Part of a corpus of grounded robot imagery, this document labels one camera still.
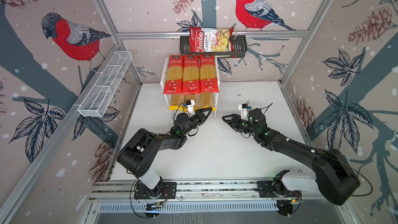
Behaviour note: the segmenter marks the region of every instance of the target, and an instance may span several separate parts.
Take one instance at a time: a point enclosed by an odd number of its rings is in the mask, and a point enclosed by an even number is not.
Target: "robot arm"
[[[199,109],[190,118],[186,113],[180,113],[174,127],[165,134],[148,132],[143,128],[138,130],[117,154],[116,160],[145,185],[149,196],[159,196],[163,180],[151,167],[156,154],[160,150],[181,148],[187,140],[186,134],[202,125],[211,111],[211,107]]]
[[[248,113],[247,121],[238,114],[223,116],[222,120],[236,132],[253,135],[254,140],[262,147],[283,153],[311,168],[315,172],[319,192],[335,205],[342,205],[360,185],[353,170],[342,165],[347,164],[347,161],[341,152],[336,149],[326,151],[310,147],[268,128],[266,118],[258,108]],[[287,185],[288,177],[292,175],[288,171],[282,171],[278,176],[279,183]]]

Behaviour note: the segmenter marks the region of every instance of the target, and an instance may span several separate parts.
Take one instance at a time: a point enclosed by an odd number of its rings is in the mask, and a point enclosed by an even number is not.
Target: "white wire basket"
[[[102,117],[105,114],[120,81],[132,60],[129,51],[117,51],[101,72],[97,82],[80,105],[78,111],[84,117]]]
[[[214,57],[214,62],[215,62],[215,66],[216,66],[218,90],[220,90],[220,73],[218,72],[218,60],[217,60],[217,57]],[[163,66],[162,78],[160,79],[160,86],[162,87],[162,93],[164,91],[164,84],[166,83],[165,80],[166,80],[166,73],[167,73],[168,64],[169,64],[169,57],[166,57],[166,60],[164,61],[164,66]],[[218,93],[213,93],[213,94],[214,94],[214,97],[215,97],[214,108],[215,108],[216,111],[213,111],[214,119],[215,119],[216,115],[217,115]],[[164,95],[164,99],[166,100],[167,108],[169,108],[170,107],[171,95],[165,94]]]

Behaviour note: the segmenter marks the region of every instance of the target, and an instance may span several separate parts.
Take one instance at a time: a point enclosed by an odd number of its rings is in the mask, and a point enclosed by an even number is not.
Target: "black wire basket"
[[[245,57],[248,49],[245,35],[231,36],[230,38],[234,51],[227,52],[191,52],[191,45],[189,44],[189,36],[180,36],[180,52],[182,55],[214,55],[214,56],[228,56],[242,58]]]

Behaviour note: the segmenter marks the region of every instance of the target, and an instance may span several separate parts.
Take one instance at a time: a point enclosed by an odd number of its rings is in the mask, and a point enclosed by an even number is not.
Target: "bullfinch illustration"
[[[95,72],[91,68],[91,59],[100,52],[102,41],[111,36],[105,32],[94,30],[85,24],[70,22],[53,12],[43,17],[41,27],[45,37],[52,37],[54,42],[70,58],[90,62],[90,69],[86,71],[86,75],[90,71]]]
[[[265,0],[236,0],[236,17],[248,28],[262,30],[265,26],[279,25],[294,30],[276,15],[270,3]]]

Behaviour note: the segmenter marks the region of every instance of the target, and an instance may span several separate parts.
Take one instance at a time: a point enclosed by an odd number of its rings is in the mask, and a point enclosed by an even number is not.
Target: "cassava chips bag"
[[[227,52],[233,51],[229,38],[234,28],[189,28],[191,52]]]

